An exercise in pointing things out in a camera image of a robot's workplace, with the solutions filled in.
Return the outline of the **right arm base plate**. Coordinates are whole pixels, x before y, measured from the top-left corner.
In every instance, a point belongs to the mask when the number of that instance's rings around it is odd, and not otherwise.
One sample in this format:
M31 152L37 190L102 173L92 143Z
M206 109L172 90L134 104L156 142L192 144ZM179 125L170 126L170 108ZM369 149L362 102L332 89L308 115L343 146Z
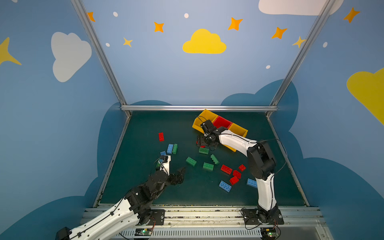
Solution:
M262 208L256 209L241 209L245 225L283 225L284 219L280 209L275 206L270 211L265 211Z

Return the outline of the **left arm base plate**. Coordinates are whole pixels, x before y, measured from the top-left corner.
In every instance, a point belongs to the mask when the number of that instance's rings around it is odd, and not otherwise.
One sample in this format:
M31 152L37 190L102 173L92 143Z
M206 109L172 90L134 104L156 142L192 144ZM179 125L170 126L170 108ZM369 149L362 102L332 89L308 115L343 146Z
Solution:
M139 225L143 226L163 226L165 221L165 210L163 209L154 209L145 212L143 215L140 215Z

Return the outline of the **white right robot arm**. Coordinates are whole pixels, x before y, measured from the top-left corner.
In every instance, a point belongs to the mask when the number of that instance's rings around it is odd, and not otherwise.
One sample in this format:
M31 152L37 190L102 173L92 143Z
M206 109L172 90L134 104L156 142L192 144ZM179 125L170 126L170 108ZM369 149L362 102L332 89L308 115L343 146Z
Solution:
M250 140L233 133L225 127L216 128L210 120L201 123L203 135L199 136L198 145L216 147L229 146L248 158L251 174L258 186L258 209L267 214L278 209L275 194L275 157L265 141Z

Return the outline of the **small red lego brick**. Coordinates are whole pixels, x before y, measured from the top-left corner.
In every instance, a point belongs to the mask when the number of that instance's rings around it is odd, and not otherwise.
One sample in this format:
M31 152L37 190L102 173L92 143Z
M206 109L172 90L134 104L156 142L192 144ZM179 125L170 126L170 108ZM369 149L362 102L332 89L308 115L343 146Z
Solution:
M245 169L246 169L246 167L245 167L244 165L240 165L240 166L239 166L239 170L240 170L241 172L243 172Z

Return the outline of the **red long lego brick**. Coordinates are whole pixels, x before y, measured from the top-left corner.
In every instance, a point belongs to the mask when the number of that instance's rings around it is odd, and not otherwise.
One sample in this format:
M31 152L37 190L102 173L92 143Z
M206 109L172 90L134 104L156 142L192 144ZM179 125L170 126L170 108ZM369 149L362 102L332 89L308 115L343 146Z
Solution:
M226 165L222 165L221 171L224 172L225 174L231 175L233 172L233 169L231 169L230 167L228 167Z

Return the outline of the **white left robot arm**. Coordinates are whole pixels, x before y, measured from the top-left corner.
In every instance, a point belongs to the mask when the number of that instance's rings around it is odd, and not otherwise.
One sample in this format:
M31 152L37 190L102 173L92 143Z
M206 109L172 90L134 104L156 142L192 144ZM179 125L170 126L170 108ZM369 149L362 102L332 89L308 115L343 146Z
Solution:
M151 205L169 185L182 184L186 169L170 174L166 169L155 171L148 180L129 190L118 203L96 218L69 229L64 227L56 233L56 240L109 240L121 231L143 225L150 221Z

